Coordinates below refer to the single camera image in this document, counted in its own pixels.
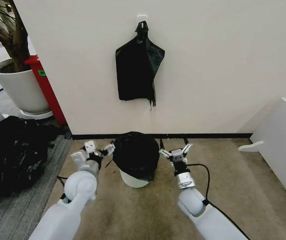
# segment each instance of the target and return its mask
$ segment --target white trash can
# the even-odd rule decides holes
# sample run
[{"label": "white trash can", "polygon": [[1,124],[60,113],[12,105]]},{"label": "white trash can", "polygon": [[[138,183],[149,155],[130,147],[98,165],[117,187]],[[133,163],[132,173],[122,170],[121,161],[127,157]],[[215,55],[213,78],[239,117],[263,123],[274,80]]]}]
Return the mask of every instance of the white trash can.
[{"label": "white trash can", "polygon": [[149,181],[137,179],[133,176],[128,175],[126,172],[123,172],[121,169],[119,169],[119,172],[121,173],[123,182],[131,188],[143,188],[144,186],[149,184]]}]

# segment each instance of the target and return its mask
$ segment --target black plastic bag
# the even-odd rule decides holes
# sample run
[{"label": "black plastic bag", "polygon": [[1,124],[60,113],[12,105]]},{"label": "black plastic bag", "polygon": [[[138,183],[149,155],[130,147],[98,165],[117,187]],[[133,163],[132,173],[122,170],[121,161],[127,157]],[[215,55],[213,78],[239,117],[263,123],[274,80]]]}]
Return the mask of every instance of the black plastic bag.
[{"label": "black plastic bag", "polygon": [[0,121],[0,196],[30,187],[41,176],[49,142],[65,130],[9,116]]},{"label": "black plastic bag", "polygon": [[146,134],[130,131],[115,139],[113,161],[128,175],[153,181],[160,158],[159,145]]},{"label": "black plastic bag", "polygon": [[165,51],[149,40],[148,30],[140,22],[137,36],[116,50],[117,87],[120,100],[148,99],[155,106],[154,77]]}]

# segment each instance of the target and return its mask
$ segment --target gray carpet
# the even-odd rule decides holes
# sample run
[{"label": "gray carpet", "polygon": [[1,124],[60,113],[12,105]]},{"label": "gray carpet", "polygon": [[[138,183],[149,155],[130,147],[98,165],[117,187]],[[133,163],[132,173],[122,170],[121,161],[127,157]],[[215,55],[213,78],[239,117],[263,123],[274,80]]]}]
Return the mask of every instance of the gray carpet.
[{"label": "gray carpet", "polygon": [[32,188],[0,198],[0,240],[28,239],[36,227],[52,192],[72,139],[60,135],[48,151],[48,161],[42,177]]}]

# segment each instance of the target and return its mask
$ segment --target wire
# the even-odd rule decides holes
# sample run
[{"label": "wire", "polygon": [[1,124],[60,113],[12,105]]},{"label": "wire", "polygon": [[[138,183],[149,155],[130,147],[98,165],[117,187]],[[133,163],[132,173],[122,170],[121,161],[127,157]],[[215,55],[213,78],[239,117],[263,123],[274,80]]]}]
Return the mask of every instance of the wire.
[{"label": "wire", "polygon": [[250,240],[250,238],[246,235],[246,233],[236,224],[236,222],[234,222],[225,212],[223,212],[221,209],[219,209],[216,205],[214,205],[209,199],[208,199],[208,195],[209,195],[209,190],[210,190],[210,181],[211,181],[211,177],[210,177],[210,170],[209,168],[202,164],[202,163],[194,163],[194,164],[187,164],[186,166],[202,166],[206,169],[207,171],[207,187],[206,187],[206,191],[205,191],[205,199],[209,202],[209,204],[211,204],[214,208],[216,208],[221,214],[223,214],[248,240]]},{"label": "wire", "polygon": [[65,186],[64,182],[62,181],[62,179],[66,180],[68,179],[67,177],[63,177],[63,176],[56,176],[56,178],[61,182],[61,184],[63,185],[63,187]]}]

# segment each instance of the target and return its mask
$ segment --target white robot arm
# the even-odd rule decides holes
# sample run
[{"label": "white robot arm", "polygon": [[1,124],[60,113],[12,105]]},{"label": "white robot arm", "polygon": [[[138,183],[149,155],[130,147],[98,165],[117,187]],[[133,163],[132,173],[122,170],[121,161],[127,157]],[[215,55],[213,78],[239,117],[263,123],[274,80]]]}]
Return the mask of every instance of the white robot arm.
[{"label": "white robot arm", "polygon": [[187,139],[184,141],[186,145],[183,149],[166,151],[162,140],[160,140],[161,150],[159,151],[170,160],[171,165],[175,168],[174,175],[177,178],[177,185],[182,190],[178,196],[179,208],[192,220],[205,240],[248,240],[245,233],[230,218],[208,201],[207,196],[205,198],[194,188],[195,182],[187,168],[187,159],[185,158],[192,144],[188,143]]},{"label": "white robot arm", "polygon": [[61,199],[51,206],[30,236],[29,240],[72,240],[80,226],[81,212],[97,196],[98,174],[103,157],[115,147],[106,146],[96,152],[93,141],[85,143],[85,150],[71,155],[78,171],[68,177]]},{"label": "white robot arm", "polygon": [[[179,189],[182,190],[178,196],[178,206],[192,220],[205,240],[249,239],[231,219],[194,188],[195,182],[187,168],[185,158],[192,144],[187,140],[185,143],[186,146],[183,149],[169,152],[164,150],[161,140],[159,151],[175,168],[174,175]],[[62,198],[46,211],[29,240],[72,240],[74,238],[80,226],[83,208],[96,198],[102,159],[115,149],[111,143],[103,150],[96,151],[93,141],[86,142],[84,146],[86,152],[81,150],[71,155],[78,171],[66,180]]]}]

